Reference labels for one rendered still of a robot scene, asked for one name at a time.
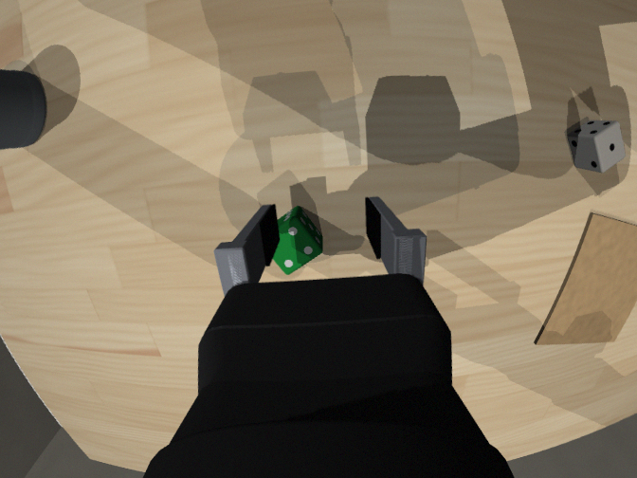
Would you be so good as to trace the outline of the dark grey die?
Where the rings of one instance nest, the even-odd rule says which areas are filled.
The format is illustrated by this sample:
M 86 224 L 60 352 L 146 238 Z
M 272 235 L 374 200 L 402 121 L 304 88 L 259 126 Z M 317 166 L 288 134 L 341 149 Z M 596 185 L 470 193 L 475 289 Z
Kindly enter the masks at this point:
M 626 156 L 616 120 L 589 120 L 567 138 L 576 168 L 604 173 Z

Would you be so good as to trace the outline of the grey plastic bottle with blue cap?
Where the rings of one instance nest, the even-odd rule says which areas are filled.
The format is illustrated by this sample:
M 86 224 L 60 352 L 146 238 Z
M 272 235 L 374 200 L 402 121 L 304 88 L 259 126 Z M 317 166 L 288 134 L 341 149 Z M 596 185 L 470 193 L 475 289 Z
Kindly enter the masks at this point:
M 0 150 L 31 145 L 46 119 L 46 99 L 30 73 L 0 69 Z

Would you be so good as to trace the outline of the green die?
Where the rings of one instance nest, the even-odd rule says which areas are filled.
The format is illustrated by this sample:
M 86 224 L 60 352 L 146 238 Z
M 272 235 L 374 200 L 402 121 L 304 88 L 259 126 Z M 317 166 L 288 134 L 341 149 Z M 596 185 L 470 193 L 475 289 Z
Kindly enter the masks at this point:
M 278 219 L 280 242 L 273 260 L 289 275 L 323 252 L 322 234 L 300 206 Z

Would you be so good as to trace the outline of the brown square mat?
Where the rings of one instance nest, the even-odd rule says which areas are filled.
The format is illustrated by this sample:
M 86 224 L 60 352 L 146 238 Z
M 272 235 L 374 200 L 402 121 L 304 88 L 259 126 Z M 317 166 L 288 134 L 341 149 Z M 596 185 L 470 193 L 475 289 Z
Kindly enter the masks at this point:
M 535 345 L 615 342 L 637 302 L 637 226 L 590 212 Z

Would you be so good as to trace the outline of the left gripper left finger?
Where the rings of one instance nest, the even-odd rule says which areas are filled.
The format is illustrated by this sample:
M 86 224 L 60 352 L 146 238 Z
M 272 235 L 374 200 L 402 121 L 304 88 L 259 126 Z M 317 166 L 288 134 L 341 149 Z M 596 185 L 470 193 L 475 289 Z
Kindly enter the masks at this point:
M 276 205 L 262 205 L 232 242 L 213 251 L 224 296 L 236 285 L 258 283 L 279 242 Z

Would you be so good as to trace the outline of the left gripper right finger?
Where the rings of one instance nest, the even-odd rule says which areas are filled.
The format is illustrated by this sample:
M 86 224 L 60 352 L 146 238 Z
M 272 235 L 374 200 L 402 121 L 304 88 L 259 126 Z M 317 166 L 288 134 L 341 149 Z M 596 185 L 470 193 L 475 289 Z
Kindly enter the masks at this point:
M 427 236 L 408 230 L 379 196 L 366 197 L 366 234 L 388 274 L 410 274 L 424 286 Z

